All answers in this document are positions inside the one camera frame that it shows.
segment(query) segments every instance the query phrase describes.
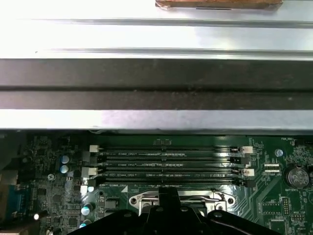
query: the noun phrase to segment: silver metal surface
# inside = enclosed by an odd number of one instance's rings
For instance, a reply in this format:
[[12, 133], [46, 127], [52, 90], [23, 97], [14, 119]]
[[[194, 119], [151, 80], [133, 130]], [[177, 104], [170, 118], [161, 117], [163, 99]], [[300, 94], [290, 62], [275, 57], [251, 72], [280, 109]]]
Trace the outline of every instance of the silver metal surface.
[[312, 134], [313, 111], [1, 110], [0, 129]]
[[282, 157], [284, 155], [284, 151], [281, 149], [276, 149], [275, 155], [276, 155], [276, 157]]
[[310, 0], [286, 0], [277, 11], [164, 10], [154, 0], [118, 5], [69, 0], [49, 6], [10, 1], [1, 4], [0, 58], [310, 61], [311, 9]]
[[[180, 201], [186, 204], [203, 203], [206, 213], [213, 210], [227, 211], [227, 207], [231, 207], [235, 202], [235, 198], [231, 195], [210, 190], [178, 190], [178, 195]], [[141, 215], [144, 207], [159, 205], [157, 196], [157, 190], [146, 191], [132, 196], [129, 203], [138, 209], [139, 215]]]

